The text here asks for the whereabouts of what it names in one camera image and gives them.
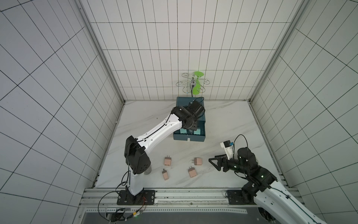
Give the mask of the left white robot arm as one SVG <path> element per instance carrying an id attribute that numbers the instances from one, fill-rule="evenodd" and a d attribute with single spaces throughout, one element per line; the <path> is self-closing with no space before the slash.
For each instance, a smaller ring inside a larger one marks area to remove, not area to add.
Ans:
<path id="1" fill-rule="evenodd" d="M 126 139 L 124 156 L 130 175 L 126 190 L 131 196 L 136 197 L 144 190 L 142 174 L 151 166 L 149 154 L 152 150 L 177 130 L 196 131 L 204 114 L 202 102 L 193 100 L 187 106 L 174 107 L 161 123 L 145 134 Z"/>

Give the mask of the teal drawer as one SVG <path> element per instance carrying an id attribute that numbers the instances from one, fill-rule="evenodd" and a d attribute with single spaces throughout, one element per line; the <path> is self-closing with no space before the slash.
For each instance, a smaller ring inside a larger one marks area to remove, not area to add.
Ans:
<path id="1" fill-rule="evenodd" d="M 205 121 L 198 122 L 198 128 L 201 129 L 201 135 L 194 135 L 193 130 L 188 130 L 188 134 L 180 134 L 180 130 L 173 133 L 173 139 L 176 141 L 196 141 L 204 142 L 206 139 Z"/>

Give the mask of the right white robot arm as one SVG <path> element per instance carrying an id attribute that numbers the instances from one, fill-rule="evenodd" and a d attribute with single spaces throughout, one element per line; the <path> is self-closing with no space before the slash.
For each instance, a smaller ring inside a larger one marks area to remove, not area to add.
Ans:
<path id="1" fill-rule="evenodd" d="M 208 161 L 218 171 L 232 170 L 245 175 L 248 182 L 241 188 L 241 195 L 246 203 L 257 204 L 282 224 L 325 223 L 292 196 L 276 176 L 260 166 L 248 147 L 238 149 L 237 158 L 230 155 L 230 148 L 225 151 Z"/>

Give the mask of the teal drawer cabinet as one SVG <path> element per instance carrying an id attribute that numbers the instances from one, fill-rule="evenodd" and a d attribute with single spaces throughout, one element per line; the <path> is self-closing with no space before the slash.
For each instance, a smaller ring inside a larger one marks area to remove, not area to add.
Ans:
<path id="1" fill-rule="evenodd" d="M 182 129 L 195 131 L 205 111 L 203 97 L 177 97 L 172 113 L 181 121 Z"/>

